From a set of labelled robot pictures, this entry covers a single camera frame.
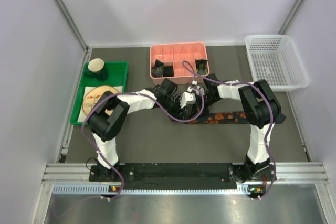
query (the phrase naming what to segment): round wooden board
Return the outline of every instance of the round wooden board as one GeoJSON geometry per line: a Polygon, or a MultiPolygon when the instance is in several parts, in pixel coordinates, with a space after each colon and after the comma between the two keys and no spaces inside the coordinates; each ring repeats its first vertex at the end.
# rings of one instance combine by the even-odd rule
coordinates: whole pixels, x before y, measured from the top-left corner
{"type": "Polygon", "coordinates": [[[90,113],[92,108],[96,105],[96,103],[100,99],[101,95],[104,94],[106,91],[111,91],[113,94],[119,93],[117,89],[108,85],[103,85],[92,89],[83,99],[82,108],[86,115],[90,113]]]}

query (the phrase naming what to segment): white backdrop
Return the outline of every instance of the white backdrop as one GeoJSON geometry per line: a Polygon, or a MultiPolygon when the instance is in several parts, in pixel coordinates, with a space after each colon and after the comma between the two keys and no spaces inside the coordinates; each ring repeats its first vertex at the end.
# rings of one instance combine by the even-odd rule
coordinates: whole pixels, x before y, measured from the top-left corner
{"type": "Polygon", "coordinates": [[[292,92],[312,157],[323,161],[336,192],[336,2],[305,0],[287,34],[306,65],[310,85],[292,92]]]}
{"type": "Polygon", "coordinates": [[[244,42],[277,33],[295,0],[63,0],[89,46],[244,42]]]}
{"type": "Polygon", "coordinates": [[[29,223],[83,51],[54,0],[0,0],[0,223],[29,223]]]}

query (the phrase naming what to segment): pink plastic tray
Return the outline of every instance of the pink plastic tray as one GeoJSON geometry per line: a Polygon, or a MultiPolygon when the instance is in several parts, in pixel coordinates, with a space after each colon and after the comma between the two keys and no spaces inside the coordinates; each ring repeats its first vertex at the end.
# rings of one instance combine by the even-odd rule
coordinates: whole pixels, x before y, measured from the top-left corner
{"type": "MultiPolygon", "coordinates": [[[[195,60],[208,59],[205,45],[202,42],[177,43],[177,44],[157,44],[151,46],[150,76],[155,85],[161,84],[163,79],[168,78],[176,84],[188,84],[194,80],[194,75],[188,72],[183,66],[182,61],[188,61],[196,70],[195,60]],[[165,66],[174,67],[174,77],[153,77],[152,67],[155,61],[163,62],[165,66]]],[[[197,82],[203,82],[201,77],[196,77],[197,82]]]]}

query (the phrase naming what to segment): white plastic basket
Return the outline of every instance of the white plastic basket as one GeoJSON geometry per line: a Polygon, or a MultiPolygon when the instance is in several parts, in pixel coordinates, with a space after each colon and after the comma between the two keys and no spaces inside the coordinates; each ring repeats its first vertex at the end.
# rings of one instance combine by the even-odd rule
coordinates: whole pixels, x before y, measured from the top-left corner
{"type": "Polygon", "coordinates": [[[273,91],[308,86],[307,72],[291,37],[250,35],[245,43],[253,81],[265,79],[273,91]]]}

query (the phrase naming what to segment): green plastic tray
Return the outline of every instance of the green plastic tray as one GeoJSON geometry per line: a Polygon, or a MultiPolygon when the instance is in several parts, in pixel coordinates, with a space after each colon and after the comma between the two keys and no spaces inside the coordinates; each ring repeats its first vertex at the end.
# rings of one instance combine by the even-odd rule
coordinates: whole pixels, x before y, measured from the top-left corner
{"type": "Polygon", "coordinates": [[[88,63],[84,65],[82,77],[80,79],[75,104],[73,105],[73,110],[70,118],[70,123],[73,125],[82,125],[81,122],[77,122],[80,113],[80,108],[83,103],[83,96],[85,87],[98,87],[102,85],[110,86],[122,86],[122,92],[125,92],[127,85],[127,75],[128,75],[128,63],[117,61],[117,62],[105,62],[105,66],[109,73],[109,77],[106,81],[98,81],[96,78],[87,77],[84,73],[88,69],[88,63]]]}

